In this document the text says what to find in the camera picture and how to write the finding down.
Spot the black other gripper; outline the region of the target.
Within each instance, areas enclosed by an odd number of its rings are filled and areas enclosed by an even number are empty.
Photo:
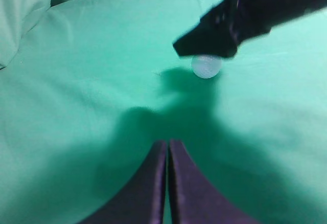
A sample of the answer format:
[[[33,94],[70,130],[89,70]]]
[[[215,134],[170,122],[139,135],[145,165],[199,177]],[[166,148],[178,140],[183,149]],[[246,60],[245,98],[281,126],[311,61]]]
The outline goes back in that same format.
[[[173,48],[180,57],[232,58],[239,41],[267,34],[273,27],[325,7],[326,0],[222,0],[216,15],[203,16],[173,42]]]

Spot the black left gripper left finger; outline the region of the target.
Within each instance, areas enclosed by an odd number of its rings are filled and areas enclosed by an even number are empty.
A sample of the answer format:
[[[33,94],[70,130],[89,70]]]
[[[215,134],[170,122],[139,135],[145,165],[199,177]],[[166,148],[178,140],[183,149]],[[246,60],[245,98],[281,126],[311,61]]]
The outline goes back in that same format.
[[[163,223],[166,158],[166,142],[155,142],[126,185],[84,223]]]

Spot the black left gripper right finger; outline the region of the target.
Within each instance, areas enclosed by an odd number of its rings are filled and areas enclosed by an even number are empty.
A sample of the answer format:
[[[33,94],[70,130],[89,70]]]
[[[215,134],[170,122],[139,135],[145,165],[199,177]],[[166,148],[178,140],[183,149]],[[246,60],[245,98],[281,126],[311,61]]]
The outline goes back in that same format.
[[[180,140],[169,143],[169,201],[172,223],[258,223],[217,191]]]

